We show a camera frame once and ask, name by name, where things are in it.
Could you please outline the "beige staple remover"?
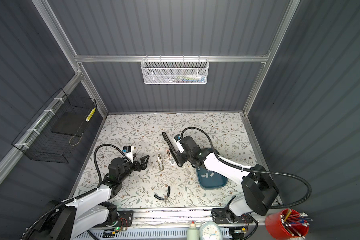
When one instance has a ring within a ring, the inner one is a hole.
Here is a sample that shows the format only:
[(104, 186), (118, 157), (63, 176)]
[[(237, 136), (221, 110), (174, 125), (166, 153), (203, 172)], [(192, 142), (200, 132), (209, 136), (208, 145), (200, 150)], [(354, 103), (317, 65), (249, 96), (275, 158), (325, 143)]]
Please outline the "beige staple remover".
[(158, 159), (159, 169), (160, 169), (160, 171), (163, 171), (164, 170), (164, 162), (163, 162), (161, 154), (157, 154), (157, 159)]

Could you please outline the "black stapler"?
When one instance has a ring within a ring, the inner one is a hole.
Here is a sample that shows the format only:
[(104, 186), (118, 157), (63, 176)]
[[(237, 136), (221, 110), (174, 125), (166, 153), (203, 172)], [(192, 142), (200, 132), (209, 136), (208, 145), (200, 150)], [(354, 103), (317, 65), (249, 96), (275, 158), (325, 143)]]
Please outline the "black stapler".
[(174, 159), (174, 161), (176, 162), (177, 166), (178, 166), (178, 167), (182, 167), (182, 166), (183, 166), (183, 163), (182, 163), (180, 160), (178, 160), (177, 154), (176, 154), (176, 151), (175, 151), (175, 148), (174, 148), (173, 144), (171, 143), (171, 141), (170, 141), (167, 133), (166, 133), (166, 132), (162, 132), (162, 136), (163, 136), (165, 142), (168, 144), (168, 146), (169, 146), (169, 151), (170, 151), (170, 153), (171, 153), (171, 156), (172, 156), (172, 158)]

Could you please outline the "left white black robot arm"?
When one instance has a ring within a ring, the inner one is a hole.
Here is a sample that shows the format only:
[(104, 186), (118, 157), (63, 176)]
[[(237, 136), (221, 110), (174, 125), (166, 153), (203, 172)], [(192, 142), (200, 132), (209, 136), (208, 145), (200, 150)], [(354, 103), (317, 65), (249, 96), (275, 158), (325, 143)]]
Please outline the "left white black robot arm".
[(115, 158), (108, 165), (102, 184), (75, 198), (62, 201), (42, 214), (23, 234), (23, 240), (72, 240), (90, 228), (118, 221), (117, 207), (108, 202), (132, 172), (148, 166), (150, 156), (137, 161)]

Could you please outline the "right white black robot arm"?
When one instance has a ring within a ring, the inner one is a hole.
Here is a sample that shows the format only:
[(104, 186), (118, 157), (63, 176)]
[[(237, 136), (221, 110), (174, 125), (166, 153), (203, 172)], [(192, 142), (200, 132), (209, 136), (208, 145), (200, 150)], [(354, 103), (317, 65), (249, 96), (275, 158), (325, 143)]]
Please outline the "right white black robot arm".
[(220, 174), (242, 187), (243, 193), (235, 197), (228, 205), (228, 210), (238, 216), (254, 212), (264, 216), (279, 194), (273, 179), (267, 173), (251, 173), (249, 170), (264, 171), (259, 164), (254, 167), (235, 164), (212, 149), (201, 149), (190, 136), (174, 137), (178, 147), (177, 155), (188, 161), (192, 167), (205, 169)]

